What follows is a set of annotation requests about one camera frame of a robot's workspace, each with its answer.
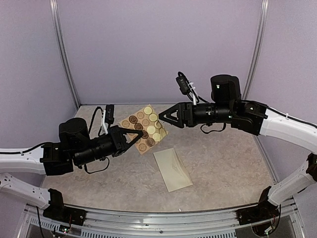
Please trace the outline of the round seal sticker sheet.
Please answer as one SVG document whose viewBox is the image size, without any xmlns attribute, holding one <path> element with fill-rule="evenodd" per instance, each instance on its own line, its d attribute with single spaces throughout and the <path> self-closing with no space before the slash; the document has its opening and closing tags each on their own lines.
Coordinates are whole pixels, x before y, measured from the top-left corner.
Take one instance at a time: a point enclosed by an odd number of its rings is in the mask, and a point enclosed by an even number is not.
<svg viewBox="0 0 317 238">
<path fill-rule="evenodd" d="M 161 142 L 168 131 L 159 121 L 159 116 L 151 105 L 138 110 L 119 123 L 123 128 L 140 130 L 143 136 L 134 144 L 141 155 Z"/>
</svg>

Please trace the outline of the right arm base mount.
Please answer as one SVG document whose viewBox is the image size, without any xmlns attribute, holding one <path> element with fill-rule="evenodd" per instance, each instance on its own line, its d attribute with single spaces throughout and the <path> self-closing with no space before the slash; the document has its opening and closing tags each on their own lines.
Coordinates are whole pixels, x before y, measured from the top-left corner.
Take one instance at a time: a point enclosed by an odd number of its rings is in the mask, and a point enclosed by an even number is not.
<svg viewBox="0 0 317 238">
<path fill-rule="evenodd" d="M 273 205 L 268 201 L 268 193 L 270 189 L 271 186 L 262 191 L 257 205 L 238 209 L 236 211 L 239 225 L 256 223 L 273 218 L 274 216 L 279 216 L 280 211 L 278 206 Z"/>
</svg>

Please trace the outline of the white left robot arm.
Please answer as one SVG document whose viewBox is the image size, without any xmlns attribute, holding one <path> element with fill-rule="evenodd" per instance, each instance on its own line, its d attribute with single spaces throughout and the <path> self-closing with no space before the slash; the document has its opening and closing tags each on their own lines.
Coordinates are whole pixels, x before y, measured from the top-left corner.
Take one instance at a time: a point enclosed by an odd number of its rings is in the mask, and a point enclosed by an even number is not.
<svg viewBox="0 0 317 238">
<path fill-rule="evenodd" d="M 61 192 L 55 189 L 33 187 L 10 176 L 10 172 L 36 173 L 60 176 L 74 171 L 74 167 L 87 170 L 87 164 L 104 161 L 109 156 L 125 153 L 143 136 L 142 131 L 117 125 L 106 134 L 90 138 L 86 121 L 72 118 L 59 125 L 58 143 L 43 142 L 29 149 L 0 153 L 0 189 L 24 198 L 29 204 L 50 211 L 58 220 L 69 216 Z"/>
</svg>

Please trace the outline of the cream paper envelope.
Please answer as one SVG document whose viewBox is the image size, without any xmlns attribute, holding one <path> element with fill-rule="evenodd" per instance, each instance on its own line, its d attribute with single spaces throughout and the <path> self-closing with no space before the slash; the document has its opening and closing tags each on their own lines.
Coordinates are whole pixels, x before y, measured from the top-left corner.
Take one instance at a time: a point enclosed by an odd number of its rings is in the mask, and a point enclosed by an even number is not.
<svg viewBox="0 0 317 238">
<path fill-rule="evenodd" d="M 193 185 L 187 169 L 174 148 L 154 152 L 154 158 L 168 192 Z"/>
</svg>

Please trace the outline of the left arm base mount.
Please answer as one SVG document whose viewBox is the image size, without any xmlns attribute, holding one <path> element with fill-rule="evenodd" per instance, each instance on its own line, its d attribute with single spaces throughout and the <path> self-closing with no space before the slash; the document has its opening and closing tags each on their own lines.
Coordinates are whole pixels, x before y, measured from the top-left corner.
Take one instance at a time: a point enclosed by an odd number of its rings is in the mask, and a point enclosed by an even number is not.
<svg viewBox="0 0 317 238">
<path fill-rule="evenodd" d="M 83 209 L 68 207 L 63 202 L 62 193 L 56 189 L 48 189 L 50 199 L 43 216 L 69 225 L 83 226 L 87 212 Z"/>
</svg>

